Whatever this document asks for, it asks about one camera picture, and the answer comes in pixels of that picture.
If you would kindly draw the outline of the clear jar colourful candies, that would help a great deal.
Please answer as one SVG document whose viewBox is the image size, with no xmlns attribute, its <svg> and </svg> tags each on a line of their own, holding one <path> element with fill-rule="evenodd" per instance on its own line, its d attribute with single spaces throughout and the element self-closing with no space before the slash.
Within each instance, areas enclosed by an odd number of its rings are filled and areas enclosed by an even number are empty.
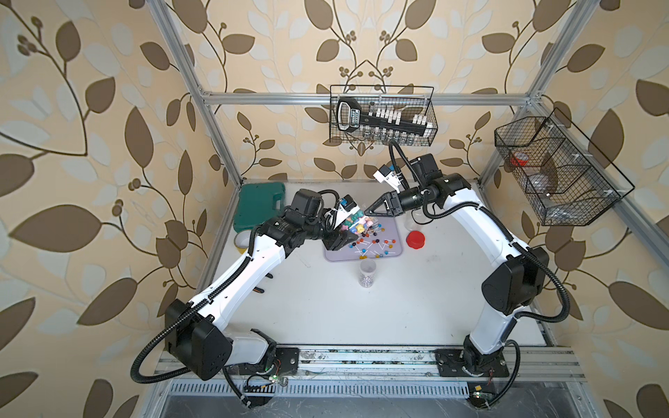
<svg viewBox="0 0 669 418">
<path fill-rule="evenodd" d="M 345 208 L 337 210 L 336 228 L 340 231 L 349 231 L 358 236 L 365 236 L 374 224 L 376 224 L 376 221 L 365 215 L 360 207 L 353 207 L 350 210 Z"/>
</svg>

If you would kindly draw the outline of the red jar lid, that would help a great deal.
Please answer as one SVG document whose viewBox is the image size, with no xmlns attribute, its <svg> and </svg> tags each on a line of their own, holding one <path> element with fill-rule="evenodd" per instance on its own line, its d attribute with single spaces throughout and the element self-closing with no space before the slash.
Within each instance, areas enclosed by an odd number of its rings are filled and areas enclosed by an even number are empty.
<svg viewBox="0 0 669 418">
<path fill-rule="evenodd" d="M 413 249 L 421 249 L 425 246 L 425 235 L 420 231 L 411 231 L 406 237 L 407 245 Z"/>
</svg>

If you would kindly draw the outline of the clear jar dark beads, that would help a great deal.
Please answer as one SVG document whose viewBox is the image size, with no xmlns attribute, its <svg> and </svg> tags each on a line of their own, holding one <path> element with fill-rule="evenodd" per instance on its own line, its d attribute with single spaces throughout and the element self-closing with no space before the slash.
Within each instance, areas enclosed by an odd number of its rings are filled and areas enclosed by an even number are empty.
<svg viewBox="0 0 669 418">
<path fill-rule="evenodd" d="M 358 282 L 361 287 L 369 288 L 373 286 L 376 268 L 376 262 L 372 259 L 364 259 L 361 261 L 358 277 Z"/>
</svg>

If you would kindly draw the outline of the clear candy jar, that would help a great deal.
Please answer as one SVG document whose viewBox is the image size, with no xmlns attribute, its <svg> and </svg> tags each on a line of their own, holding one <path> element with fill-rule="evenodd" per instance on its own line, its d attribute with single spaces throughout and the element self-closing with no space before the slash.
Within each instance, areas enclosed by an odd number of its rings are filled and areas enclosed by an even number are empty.
<svg viewBox="0 0 669 418">
<path fill-rule="evenodd" d="M 405 227 L 408 231 L 421 231 L 429 223 L 430 220 L 424 216 L 423 210 L 415 209 L 407 215 Z"/>
</svg>

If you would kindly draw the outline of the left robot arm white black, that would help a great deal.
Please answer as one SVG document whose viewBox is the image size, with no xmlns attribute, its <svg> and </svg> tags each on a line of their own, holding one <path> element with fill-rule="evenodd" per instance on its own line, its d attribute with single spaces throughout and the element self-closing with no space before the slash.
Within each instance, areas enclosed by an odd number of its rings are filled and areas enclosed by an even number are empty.
<svg viewBox="0 0 669 418">
<path fill-rule="evenodd" d="M 174 301 L 166 311 L 165 329 L 139 352 L 130 376 L 135 383 L 152 384 L 192 372 L 203 381 L 216 376 L 241 350 L 224 335 L 235 311 L 268 273 L 307 240 L 320 240 L 329 251 L 338 251 L 357 240 L 357 234 L 336 227 L 329 231 L 320 222 L 303 226 L 274 217 L 256 226 L 249 247 L 219 279 L 184 303 Z M 181 369 L 145 376 L 140 368 L 146 357 L 164 342 Z"/>
</svg>

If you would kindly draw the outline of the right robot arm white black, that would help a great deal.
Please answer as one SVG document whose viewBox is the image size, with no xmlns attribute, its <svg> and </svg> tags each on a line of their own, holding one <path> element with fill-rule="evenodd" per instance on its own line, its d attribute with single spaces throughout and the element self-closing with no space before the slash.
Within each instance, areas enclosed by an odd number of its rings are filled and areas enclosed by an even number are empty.
<svg viewBox="0 0 669 418">
<path fill-rule="evenodd" d="M 547 252 L 541 247 L 529 247 L 511 233 L 462 176 L 442 175 L 429 180 L 424 188 L 386 192 L 365 214 L 397 217 L 414 210 L 421 210 L 430 220 L 453 215 L 483 249 L 492 266 L 490 276 L 482 284 L 484 309 L 474 330 L 465 337 L 460 357 L 452 362 L 465 374 L 482 376 L 500 361 L 518 320 L 559 323 L 569 316 L 569 295 L 548 267 Z M 556 315 L 545 316 L 525 309 L 541 294 L 545 280 L 556 287 L 562 305 Z"/>
</svg>

